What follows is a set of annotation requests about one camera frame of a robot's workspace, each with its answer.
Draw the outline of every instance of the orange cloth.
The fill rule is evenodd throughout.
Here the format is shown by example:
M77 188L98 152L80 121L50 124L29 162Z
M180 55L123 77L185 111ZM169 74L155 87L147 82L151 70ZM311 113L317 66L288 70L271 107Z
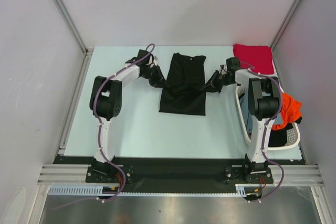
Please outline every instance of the orange cloth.
M300 112L301 106L301 102L295 101L293 97L286 93L282 93L281 117L283 124L273 125L272 130L281 130L285 128L288 123L293 123L299 119L302 116Z

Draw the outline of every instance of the red towel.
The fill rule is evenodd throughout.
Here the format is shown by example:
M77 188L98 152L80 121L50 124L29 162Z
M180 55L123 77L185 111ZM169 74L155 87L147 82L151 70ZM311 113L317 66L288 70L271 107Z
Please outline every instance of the red towel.
M273 74L272 51L268 46L245 46L240 44L233 45L233 54L240 61L241 67L251 68L254 73Z

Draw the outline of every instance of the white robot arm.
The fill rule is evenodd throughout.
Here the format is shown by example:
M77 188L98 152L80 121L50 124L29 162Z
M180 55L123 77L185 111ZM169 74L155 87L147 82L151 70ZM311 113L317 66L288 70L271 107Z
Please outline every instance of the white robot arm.
M243 169L238 173L241 172L245 180L247 180L246 178L259 179L266 172L270 173L267 147L275 117L281 110L281 91L276 77L242 69L238 58L229 58L226 60L226 64L227 71L224 71L222 65L222 69L216 70L202 89L207 92L221 92L223 86L231 84L247 88L248 111L253 116L253 129ZM228 177L231 177L232 170L228 170Z
M138 56L126 62L125 67L114 74L112 78L103 86L101 92L98 92L102 84L106 81L105 77L97 76L93 83L92 94L90 99L90 109L93 110L96 96L96 112L101 118L101 130L98 131L98 139L96 154L94 159L97 162L105 163L106 159L102 156L101 149L108 160L113 160L114 149L109 148L109 131L110 125L113 124L114 118L118 116L121 110L121 96L122 89L131 81L138 77L143 77L149 80L153 87L163 88L167 87L166 81L162 75L161 69L156 63L156 57L146 50L139 50Z

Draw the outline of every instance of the laundry basket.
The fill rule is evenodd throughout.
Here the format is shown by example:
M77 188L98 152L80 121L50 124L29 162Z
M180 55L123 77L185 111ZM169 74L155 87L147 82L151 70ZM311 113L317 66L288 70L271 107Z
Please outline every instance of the laundry basket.
M241 112L241 107L240 107L240 103L239 103L239 97L242 94L244 94L245 91L246 91L245 87L237 86L236 87L236 92L235 92L235 97L236 97L237 110L238 110L238 114L239 114L240 127L241 127L241 130L243 131L244 139L245 139L246 143L249 145L251 143L251 139L248 137L246 127L245 127L245 122L244 122L244 119L243 119L243 114ZM285 146L268 147L268 150L270 150L270 151L281 151L281 150L286 150L286 149L293 148L293 147L295 147L299 144L301 136L300 136L298 124L297 123L292 123L292 125L293 125L293 128L287 131L287 143L285 144Z

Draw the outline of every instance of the metal floor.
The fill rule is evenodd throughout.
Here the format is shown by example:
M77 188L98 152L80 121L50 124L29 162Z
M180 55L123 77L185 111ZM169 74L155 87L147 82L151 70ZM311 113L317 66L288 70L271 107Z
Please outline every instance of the metal floor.
M48 196L40 223L321 223L310 187L282 187L261 204L226 197L120 196L104 204L87 200L51 210L76 199Z

